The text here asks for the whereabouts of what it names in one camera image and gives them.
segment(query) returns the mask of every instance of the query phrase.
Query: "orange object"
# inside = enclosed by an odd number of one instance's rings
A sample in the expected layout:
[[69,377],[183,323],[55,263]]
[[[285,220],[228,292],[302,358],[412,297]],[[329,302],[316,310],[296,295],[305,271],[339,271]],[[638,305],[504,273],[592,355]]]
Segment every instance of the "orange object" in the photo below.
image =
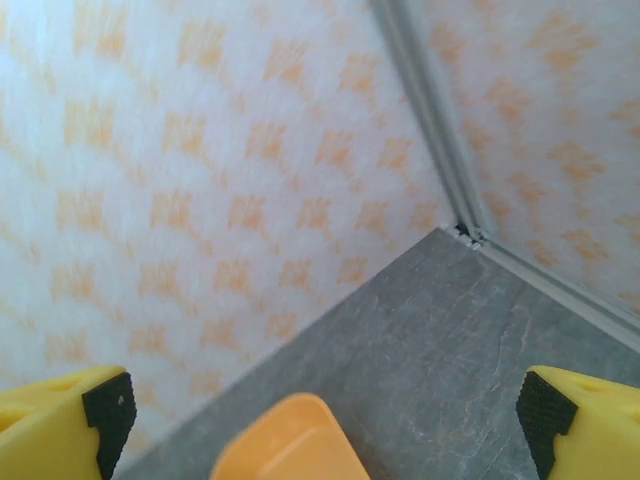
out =
[[222,452],[210,480],[370,480],[326,403],[281,400]]

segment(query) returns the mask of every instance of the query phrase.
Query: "yellow plastic block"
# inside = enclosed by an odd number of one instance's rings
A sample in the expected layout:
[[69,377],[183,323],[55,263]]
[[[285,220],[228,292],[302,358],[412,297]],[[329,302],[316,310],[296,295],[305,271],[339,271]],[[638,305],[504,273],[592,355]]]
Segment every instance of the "yellow plastic block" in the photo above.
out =
[[319,397],[286,397],[222,452],[211,480],[369,480]]
[[1,392],[0,477],[111,478],[134,418],[131,380],[122,367],[91,368]]
[[640,389],[536,366],[517,411],[540,478],[640,478]]

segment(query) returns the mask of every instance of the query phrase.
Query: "wall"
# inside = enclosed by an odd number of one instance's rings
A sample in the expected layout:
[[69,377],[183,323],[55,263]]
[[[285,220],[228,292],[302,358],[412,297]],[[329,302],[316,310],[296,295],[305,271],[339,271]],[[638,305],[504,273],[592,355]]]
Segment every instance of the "wall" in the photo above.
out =
[[640,9],[410,0],[493,235],[640,315]]
[[133,374],[127,459],[452,220],[362,1],[0,1],[0,388]]

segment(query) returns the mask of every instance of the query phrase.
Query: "black rubber pad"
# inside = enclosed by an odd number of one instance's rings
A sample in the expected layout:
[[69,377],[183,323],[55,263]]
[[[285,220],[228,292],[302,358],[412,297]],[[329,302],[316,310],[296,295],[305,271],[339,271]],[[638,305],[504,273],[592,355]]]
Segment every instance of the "black rubber pad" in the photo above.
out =
[[527,372],[516,411],[538,476],[547,480],[556,461],[553,439],[569,432],[578,406],[537,373]]
[[110,480],[136,419],[131,375],[124,372],[82,395],[90,427],[100,434],[96,460],[103,480]]

